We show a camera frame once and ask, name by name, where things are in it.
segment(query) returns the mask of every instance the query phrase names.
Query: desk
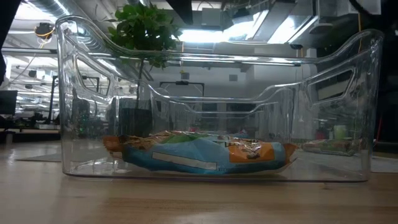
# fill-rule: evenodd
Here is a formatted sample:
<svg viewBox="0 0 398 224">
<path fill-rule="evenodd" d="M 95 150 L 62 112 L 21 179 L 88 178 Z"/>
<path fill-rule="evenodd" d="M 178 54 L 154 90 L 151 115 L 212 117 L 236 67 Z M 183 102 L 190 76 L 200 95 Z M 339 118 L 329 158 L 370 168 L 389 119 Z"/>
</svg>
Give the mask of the desk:
<svg viewBox="0 0 398 224">
<path fill-rule="evenodd" d="M 398 174 L 360 184 L 87 180 L 14 161 L 59 142 L 0 149 L 0 223 L 397 223 Z"/>
</svg>

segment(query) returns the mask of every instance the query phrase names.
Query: snack bag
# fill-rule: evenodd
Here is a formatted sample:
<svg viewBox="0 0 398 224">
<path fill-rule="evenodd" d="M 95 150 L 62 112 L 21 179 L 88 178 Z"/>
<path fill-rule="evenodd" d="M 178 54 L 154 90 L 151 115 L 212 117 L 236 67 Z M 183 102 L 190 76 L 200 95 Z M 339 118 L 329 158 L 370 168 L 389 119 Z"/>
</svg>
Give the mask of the snack bag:
<svg viewBox="0 0 398 224">
<path fill-rule="evenodd" d="M 181 131 L 164 131 L 148 138 L 105 136 L 103 142 L 114 157 L 151 171 L 214 175 L 278 170 L 290 164 L 289 158 L 297 148 L 293 144 Z"/>
</svg>

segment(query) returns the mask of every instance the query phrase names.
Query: wooden table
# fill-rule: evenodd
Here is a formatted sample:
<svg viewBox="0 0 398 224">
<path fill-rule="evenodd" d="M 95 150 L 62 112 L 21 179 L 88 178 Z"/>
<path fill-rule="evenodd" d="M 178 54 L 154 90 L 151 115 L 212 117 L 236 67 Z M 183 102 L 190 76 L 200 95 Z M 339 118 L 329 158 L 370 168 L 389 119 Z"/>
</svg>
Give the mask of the wooden table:
<svg viewBox="0 0 398 224">
<path fill-rule="evenodd" d="M 361 184 L 87 180 L 60 163 L 14 161 L 59 150 L 34 147 L 0 149 L 0 223 L 398 223 L 397 174 Z"/>
</svg>

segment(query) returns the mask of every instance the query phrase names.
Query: transparent storage container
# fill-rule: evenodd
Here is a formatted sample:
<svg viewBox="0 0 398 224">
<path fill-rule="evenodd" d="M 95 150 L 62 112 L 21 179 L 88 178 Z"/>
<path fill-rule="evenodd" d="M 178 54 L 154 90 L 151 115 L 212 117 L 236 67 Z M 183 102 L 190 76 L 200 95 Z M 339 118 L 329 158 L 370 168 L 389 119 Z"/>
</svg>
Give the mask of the transparent storage container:
<svg viewBox="0 0 398 224">
<path fill-rule="evenodd" d="M 128 50 L 82 17 L 61 18 L 56 26 L 65 174 L 369 178 L 382 46 L 377 30 L 352 36 L 327 57 L 285 58 Z M 167 67 L 151 68 L 154 57 Z"/>
</svg>

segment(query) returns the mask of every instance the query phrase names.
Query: computer monitor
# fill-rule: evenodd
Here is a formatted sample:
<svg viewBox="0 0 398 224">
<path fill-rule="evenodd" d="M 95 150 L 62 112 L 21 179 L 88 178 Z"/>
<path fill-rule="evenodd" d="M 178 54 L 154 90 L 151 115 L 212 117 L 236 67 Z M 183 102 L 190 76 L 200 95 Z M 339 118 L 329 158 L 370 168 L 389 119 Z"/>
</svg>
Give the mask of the computer monitor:
<svg viewBox="0 0 398 224">
<path fill-rule="evenodd" d="M 0 114 L 15 115 L 17 106 L 17 90 L 1 90 L 0 91 Z"/>
</svg>

